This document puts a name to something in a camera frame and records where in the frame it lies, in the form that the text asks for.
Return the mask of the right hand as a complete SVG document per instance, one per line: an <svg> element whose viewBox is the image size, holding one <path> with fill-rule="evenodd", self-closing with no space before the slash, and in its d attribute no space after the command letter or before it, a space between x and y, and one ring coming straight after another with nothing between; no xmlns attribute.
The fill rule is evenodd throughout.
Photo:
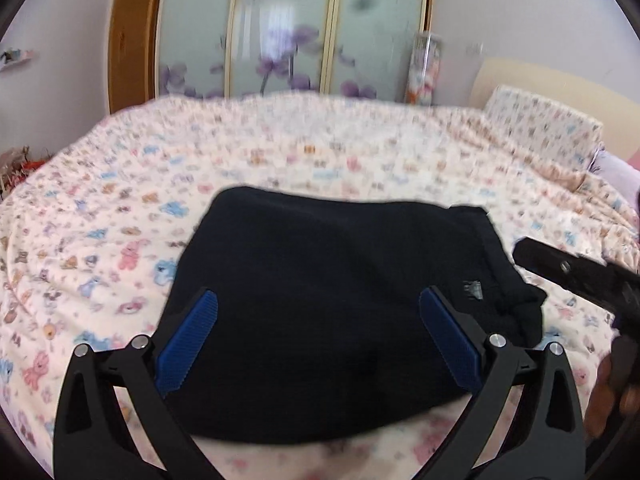
<svg viewBox="0 0 640 480"><path fill-rule="evenodd" d="M634 416L640 408L639 387L630 386L616 401L616 394L610 385L612 361L607 354L598 367L596 383L591 391L586 409L584 426L588 438L600 438L605 430L608 416L616 406L625 416Z"/></svg>

